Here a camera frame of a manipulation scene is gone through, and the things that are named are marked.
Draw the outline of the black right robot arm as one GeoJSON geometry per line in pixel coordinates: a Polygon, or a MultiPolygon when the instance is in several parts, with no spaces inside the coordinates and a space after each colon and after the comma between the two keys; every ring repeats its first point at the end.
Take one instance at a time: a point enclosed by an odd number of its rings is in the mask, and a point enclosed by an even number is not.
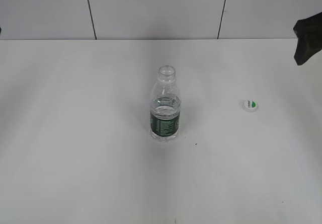
{"type": "Polygon", "coordinates": [[[294,59],[298,66],[305,64],[313,55],[321,51],[321,15],[322,13],[318,13],[298,20],[293,27],[297,36],[294,59]]]}

